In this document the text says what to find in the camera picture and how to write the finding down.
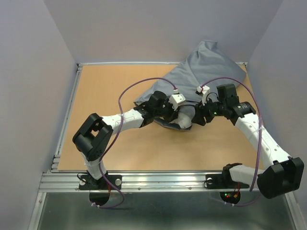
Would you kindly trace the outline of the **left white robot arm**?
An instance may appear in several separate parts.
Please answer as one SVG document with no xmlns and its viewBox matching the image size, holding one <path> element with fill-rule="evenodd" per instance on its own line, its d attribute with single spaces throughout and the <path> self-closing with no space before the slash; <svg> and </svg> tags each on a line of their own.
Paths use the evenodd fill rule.
<svg viewBox="0 0 307 230">
<path fill-rule="evenodd" d="M 128 129 L 149 125 L 157 118 L 171 122 L 178 117 L 179 106 L 183 102 L 185 102 L 184 96 L 177 91 L 171 96 L 155 91 L 148 101 L 122 114 L 89 115 L 72 138 L 87 166 L 88 178 L 84 182 L 91 183 L 97 189 L 103 188 L 107 179 L 103 157 L 119 134 Z"/>
</svg>

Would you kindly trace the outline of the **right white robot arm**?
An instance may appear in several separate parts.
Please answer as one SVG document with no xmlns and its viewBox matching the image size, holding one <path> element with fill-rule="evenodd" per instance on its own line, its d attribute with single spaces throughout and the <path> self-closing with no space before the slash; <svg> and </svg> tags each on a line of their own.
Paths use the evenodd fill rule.
<svg viewBox="0 0 307 230">
<path fill-rule="evenodd" d="M 217 86 L 217 101 L 209 98 L 210 88 L 200 85 L 196 93 L 202 96 L 195 106 L 193 123 L 204 126 L 221 116 L 244 134 L 257 151 L 254 168 L 241 163 L 228 164 L 223 168 L 220 182 L 223 186 L 246 184 L 258 188 L 268 199 L 292 192 L 300 187 L 304 163 L 283 150 L 269 134 L 262 119 L 249 102 L 240 102 L 234 84 Z"/>
</svg>

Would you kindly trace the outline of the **grey pillowcase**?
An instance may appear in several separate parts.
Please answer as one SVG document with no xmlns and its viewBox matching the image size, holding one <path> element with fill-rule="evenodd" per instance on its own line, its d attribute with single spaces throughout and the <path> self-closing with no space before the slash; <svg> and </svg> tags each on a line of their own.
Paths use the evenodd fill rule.
<svg viewBox="0 0 307 230">
<path fill-rule="evenodd" d="M 196 94 L 196 88 L 199 85 L 207 82 L 211 93 L 215 93 L 219 85 L 233 83 L 238 86 L 245 80 L 246 73 L 223 53 L 217 44 L 216 41 L 201 41 L 183 62 L 135 99 L 135 105 L 148 101 L 155 91 L 161 91 L 170 96 L 174 92 L 173 87 L 176 86 L 179 93 L 186 98 L 179 112 L 185 113 L 192 119 L 195 115 L 194 105 L 201 101 L 201 96 Z M 162 127 L 178 130 L 171 122 L 161 118 L 153 122 Z"/>
</svg>

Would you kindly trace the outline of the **white pillow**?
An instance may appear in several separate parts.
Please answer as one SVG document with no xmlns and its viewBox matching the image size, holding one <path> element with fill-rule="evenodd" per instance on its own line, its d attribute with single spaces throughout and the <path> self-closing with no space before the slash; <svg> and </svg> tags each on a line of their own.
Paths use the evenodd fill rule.
<svg viewBox="0 0 307 230">
<path fill-rule="evenodd" d="M 171 124 L 178 130 L 190 130 L 192 127 L 191 118 L 182 112 L 178 113 L 177 118 Z"/>
</svg>

